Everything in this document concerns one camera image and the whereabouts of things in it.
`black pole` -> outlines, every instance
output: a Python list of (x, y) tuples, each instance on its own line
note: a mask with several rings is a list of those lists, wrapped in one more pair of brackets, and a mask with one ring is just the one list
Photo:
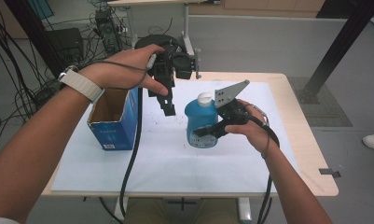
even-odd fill
[(305, 88), (298, 92), (303, 104), (314, 103), (315, 97), (340, 60), (352, 46), (374, 15), (374, 0), (363, 0), (353, 15), (346, 21), (328, 52), (320, 62)]
[(21, 28), (35, 45), (53, 76), (58, 77), (66, 64), (45, 35), (45, 27), (30, 7), (28, 0), (4, 0)]

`open box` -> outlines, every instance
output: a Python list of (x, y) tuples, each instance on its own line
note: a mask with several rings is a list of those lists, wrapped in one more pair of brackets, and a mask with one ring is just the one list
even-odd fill
[(107, 89), (94, 104), (88, 126), (104, 150), (132, 150), (137, 130), (137, 88)]

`label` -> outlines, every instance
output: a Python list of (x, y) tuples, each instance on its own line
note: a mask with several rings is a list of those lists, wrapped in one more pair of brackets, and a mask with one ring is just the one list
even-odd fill
[(189, 141), (193, 147), (213, 147), (216, 144), (216, 138), (213, 135), (208, 134), (203, 137), (198, 137), (193, 132), (189, 135)]
[(111, 144), (111, 145), (103, 145), (103, 147), (104, 147), (104, 148), (115, 148), (115, 146), (112, 145), (112, 144)]

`plastic bottle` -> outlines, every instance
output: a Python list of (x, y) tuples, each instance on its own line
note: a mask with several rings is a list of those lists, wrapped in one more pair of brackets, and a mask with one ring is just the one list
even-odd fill
[(215, 102), (210, 92), (202, 92), (198, 99), (187, 104), (185, 114), (187, 121), (187, 140), (193, 147), (207, 148), (216, 145), (218, 139), (212, 135), (198, 137), (193, 133), (194, 130), (212, 126), (218, 122), (218, 114), (215, 108)]

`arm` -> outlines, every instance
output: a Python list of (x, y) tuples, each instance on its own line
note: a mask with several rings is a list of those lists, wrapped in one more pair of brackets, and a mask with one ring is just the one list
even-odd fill
[[(261, 120), (261, 113), (251, 106), (247, 111)], [(289, 163), (283, 152), (270, 139), (267, 133), (254, 122), (245, 125), (229, 125), (225, 128), (228, 133), (244, 134), (257, 151), (265, 155), (273, 183), (277, 188), (285, 218), (288, 223), (331, 223), (324, 208), (300, 178), (298, 173)]]
[[(158, 46), (125, 50), (107, 59), (145, 68)], [(101, 88), (129, 88), (144, 72), (97, 63), (79, 72)], [(146, 76), (140, 87), (166, 95), (167, 89)], [(0, 217), (24, 223), (47, 185), (62, 153), (90, 101), (65, 87), (43, 106), (0, 152)]]

